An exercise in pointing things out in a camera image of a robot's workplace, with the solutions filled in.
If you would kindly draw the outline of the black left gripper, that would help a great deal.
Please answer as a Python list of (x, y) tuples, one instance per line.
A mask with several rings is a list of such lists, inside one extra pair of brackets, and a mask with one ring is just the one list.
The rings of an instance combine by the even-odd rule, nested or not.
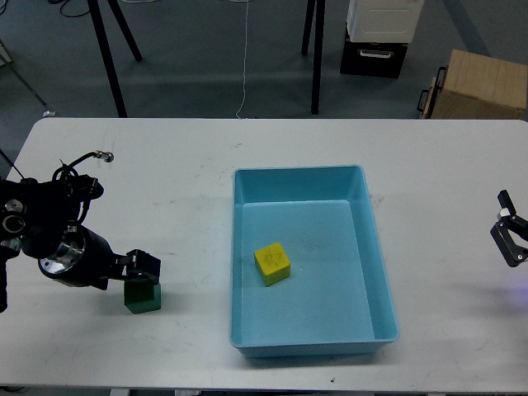
[[(114, 253), (109, 243), (84, 226), (69, 227), (56, 251), (38, 260), (41, 273), (70, 287), (106, 290), (108, 280), (123, 280), (124, 256)], [(159, 284), (161, 260), (135, 249), (125, 255), (125, 279)]]

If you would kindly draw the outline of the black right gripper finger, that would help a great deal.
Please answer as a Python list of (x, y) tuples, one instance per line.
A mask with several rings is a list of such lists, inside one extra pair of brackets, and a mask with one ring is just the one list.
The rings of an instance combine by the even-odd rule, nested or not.
[(497, 199), (501, 209), (497, 214), (497, 222), (490, 229), (490, 234), (507, 265), (517, 267), (527, 261), (527, 247), (517, 244), (512, 235), (515, 234), (527, 241), (527, 220), (516, 213), (507, 190), (500, 191)]

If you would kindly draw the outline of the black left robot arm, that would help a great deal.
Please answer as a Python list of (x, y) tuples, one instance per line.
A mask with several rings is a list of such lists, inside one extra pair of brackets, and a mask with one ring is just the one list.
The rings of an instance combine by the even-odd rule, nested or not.
[(83, 226), (90, 204), (104, 188), (76, 166), (111, 152), (91, 151), (56, 169), (50, 181), (22, 177), (1, 182), (1, 309), (7, 309), (7, 262), (20, 253), (37, 260), (40, 272), (69, 287), (106, 290), (123, 281), (124, 304), (133, 314), (161, 309), (160, 259), (139, 249), (119, 255), (98, 234)]

